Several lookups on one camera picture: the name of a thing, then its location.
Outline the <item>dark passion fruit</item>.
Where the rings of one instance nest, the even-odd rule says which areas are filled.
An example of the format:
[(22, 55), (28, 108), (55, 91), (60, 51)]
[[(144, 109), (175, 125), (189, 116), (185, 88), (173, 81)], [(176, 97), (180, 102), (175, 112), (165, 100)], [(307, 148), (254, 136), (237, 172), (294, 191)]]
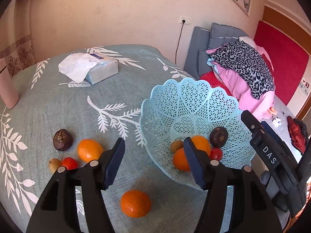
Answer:
[(66, 129), (58, 130), (53, 137), (53, 146), (57, 151), (66, 151), (73, 144), (73, 137)]
[(228, 136), (228, 131), (224, 127), (215, 127), (209, 136), (210, 143), (213, 147), (221, 148), (226, 144)]

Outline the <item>tan small round fruit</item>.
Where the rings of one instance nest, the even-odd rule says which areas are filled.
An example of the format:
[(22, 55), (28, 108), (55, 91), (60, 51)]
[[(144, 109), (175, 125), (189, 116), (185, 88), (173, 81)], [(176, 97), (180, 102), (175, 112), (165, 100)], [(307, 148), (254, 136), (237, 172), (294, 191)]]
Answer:
[(60, 166), (61, 166), (61, 161), (57, 158), (52, 158), (48, 162), (48, 168), (52, 174), (54, 174), (56, 170), (58, 169), (58, 167)]

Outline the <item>red cherry tomato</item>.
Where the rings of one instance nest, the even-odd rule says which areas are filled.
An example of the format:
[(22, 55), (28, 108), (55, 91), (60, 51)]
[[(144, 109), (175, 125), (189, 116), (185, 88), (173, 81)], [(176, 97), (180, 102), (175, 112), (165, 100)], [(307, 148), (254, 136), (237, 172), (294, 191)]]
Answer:
[(79, 167), (78, 162), (71, 157), (64, 158), (61, 161), (61, 165), (64, 166), (67, 170), (73, 170)]

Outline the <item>smooth oval orange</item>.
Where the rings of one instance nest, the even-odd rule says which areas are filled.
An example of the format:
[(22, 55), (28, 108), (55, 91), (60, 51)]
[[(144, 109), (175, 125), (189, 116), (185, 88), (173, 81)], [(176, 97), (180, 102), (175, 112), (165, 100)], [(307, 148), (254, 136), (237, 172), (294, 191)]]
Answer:
[(195, 135), (191, 137), (191, 140), (198, 150), (205, 151), (208, 154), (208, 156), (210, 156), (211, 145), (209, 144), (206, 137), (201, 136), (201, 135)]

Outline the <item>small orange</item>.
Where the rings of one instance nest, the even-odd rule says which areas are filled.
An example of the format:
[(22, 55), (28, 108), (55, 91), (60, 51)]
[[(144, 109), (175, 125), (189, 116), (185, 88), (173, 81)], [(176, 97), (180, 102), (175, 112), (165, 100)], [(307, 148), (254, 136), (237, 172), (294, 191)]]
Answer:
[(103, 152), (103, 147), (93, 139), (81, 140), (77, 148), (79, 158), (86, 163), (98, 160)]

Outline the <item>large orange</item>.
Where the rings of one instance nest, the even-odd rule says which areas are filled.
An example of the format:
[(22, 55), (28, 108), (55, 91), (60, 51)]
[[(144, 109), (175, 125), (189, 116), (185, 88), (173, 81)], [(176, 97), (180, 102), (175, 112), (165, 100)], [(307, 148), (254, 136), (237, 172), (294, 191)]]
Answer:
[(120, 200), (122, 212), (132, 218), (146, 216), (151, 210), (152, 202), (149, 196), (139, 190), (125, 192)]

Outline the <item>mandarin with stem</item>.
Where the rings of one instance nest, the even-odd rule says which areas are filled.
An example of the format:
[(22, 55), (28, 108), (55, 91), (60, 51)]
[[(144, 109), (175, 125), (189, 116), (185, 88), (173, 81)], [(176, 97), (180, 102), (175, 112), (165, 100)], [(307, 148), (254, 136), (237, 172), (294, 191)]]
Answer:
[(190, 172), (190, 166), (184, 153), (184, 148), (178, 149), (172, 157), (173, 165), (180, 171)]

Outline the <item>yellow small fruit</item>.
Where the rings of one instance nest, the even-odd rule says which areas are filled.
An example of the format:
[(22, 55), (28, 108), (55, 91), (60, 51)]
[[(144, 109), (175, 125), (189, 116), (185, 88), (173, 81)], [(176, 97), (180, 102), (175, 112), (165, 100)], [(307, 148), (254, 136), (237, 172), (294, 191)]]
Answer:
[(171, 153), (175, 154), (179, 149), (183, 148), (183, 141), (181, 140), (174, 140), (170, 144), (170, 151)]

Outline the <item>red blanket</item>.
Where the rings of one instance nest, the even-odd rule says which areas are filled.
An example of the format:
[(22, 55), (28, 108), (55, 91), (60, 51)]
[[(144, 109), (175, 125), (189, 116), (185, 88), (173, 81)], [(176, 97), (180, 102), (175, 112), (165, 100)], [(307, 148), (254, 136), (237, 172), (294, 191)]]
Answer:
[(207, 81), (210, 84), (211, 88), (221, 87), (222, 89), (226, 91), (228, 96), (232, 96), (232, 94), (230, 93), (226, 85), (215, 76), (213, 71), (203, 74), (200, 77), (200, 80)]

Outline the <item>leopard print blanket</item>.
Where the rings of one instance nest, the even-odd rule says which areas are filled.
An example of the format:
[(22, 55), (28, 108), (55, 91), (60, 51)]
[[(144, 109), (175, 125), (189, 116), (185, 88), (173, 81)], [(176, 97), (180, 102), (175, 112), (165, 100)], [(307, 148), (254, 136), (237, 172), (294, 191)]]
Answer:
[(266, 62), (255, 48), (244, 41), (227, 43), (209, 55), (222, 68), (236, 72), (250, 87), (253, 98), (260, 99), (268, 91), (275, 90)]

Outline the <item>red headboard panel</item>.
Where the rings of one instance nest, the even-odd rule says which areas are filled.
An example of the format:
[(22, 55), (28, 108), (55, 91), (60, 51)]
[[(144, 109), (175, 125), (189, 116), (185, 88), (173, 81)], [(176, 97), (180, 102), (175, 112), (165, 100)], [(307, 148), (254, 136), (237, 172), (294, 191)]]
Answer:
[(308, 53), (290, 37), (263, 21), (258, 22), (254, 41), (267, 51), (274, 67), (275, 93), (284, 104), (288, 104), (303, 78)]

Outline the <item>green leaf tablecloth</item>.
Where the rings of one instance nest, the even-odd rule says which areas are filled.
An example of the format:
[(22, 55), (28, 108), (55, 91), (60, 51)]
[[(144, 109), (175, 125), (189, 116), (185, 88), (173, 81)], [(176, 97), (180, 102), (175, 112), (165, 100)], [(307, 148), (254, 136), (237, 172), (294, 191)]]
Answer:
[[(25, 231), (35, 204), (52, 174), (52, 158), (77, 158), (79, 142), (94, 139), (111, 149), (124, 137), (126, 149), (116, 179), (103, 192), (105, 207), (116, 232), (193, 232), (206, 193), (167, 177), (149, 157), (136, 130), (140, 107), (153, 87), (187, 77), (181, 68), (154, 47), (116, 45), (103, 49), (117, 59), (119, 72), (93, 86), (74, 87), (59, 72), (64, 55), (48, 58), (14, 76), (18, 104), (1, 104), (1, 203), (14, 223)], [(54, 134), (66, 129), (72, 146), (57, 151)], [(150, 212), (141, 218), (125, 215), (120, 207), (129, 190), (145, 192)]]

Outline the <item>light blue lattice basket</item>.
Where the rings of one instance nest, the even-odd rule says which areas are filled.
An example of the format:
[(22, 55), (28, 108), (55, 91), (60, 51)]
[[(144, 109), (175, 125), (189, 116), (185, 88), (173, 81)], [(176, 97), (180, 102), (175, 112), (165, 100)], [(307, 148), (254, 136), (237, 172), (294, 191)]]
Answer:
[(222, 147), (221, 163), (237, 169), (250, 165), (255, 150), (241, 113), (237, 99), (222, 88), (211, 88), (208, 82), (191, 78), (180, 82), (169, 79), (155, 86), (142, 102), (140, 132), (152, 161), (175, 182), (198, 190), (191, 173), (174, 167), (171, 143), (195, 135), (209, 138), (214, 128), (222, 126), (229, 137)]

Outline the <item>grey blue sofa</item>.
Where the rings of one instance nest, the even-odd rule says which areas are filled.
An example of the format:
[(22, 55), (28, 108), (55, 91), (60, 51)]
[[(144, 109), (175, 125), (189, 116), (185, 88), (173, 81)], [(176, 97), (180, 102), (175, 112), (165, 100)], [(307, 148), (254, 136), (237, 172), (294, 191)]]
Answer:
[(211, 72), (212, 68), (207, 64), (209, 55), (207, 50), (219, 48), (224, 44), (235, 42), (241, 36), (247, 34), (240, 28), (218, 24), (213, 22), (211, 28), (205, 29), (196, 26), (193, 29), (184, 71), (194, 79), (199, 80), (202, 75)]

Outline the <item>pink thermos bottle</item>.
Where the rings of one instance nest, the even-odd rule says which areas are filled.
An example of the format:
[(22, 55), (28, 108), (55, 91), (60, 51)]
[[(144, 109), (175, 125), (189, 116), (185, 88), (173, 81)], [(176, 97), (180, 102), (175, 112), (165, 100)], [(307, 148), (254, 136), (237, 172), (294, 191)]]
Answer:
[(18, 103), (19, 95), (10, 77), (4, 58), (1, 58), (0, 95), (6, 107), (11, 110)]

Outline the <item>tissue pack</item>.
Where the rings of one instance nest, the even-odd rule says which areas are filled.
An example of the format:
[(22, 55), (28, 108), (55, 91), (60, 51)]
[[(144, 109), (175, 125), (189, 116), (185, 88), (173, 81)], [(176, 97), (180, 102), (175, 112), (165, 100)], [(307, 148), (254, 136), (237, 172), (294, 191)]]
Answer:
[(76, 83), (85, 79), (97, 84), (119, 72), (118, 61), (100, 53), (74, 53), (65, 57), (58, 65), (59, 72)]

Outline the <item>patterned curtain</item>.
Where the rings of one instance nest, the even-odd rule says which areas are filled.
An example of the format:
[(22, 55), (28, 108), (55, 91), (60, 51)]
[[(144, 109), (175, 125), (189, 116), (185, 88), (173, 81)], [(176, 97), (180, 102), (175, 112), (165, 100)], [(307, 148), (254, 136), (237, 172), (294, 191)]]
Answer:
[(30, 27), (31, 1), (11, 0), (1, 15), (1, 59), (11, 77), (36, 64)]

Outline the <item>wall power socket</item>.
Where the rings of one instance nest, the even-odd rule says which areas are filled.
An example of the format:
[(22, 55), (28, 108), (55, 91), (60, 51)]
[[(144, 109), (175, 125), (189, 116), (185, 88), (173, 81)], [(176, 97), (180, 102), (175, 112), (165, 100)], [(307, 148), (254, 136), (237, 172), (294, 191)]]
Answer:
[(179, 23), (185, 24), (185, 25), (191, 25), (191, 18), (185, 17), (185, 16), (180, 16)]

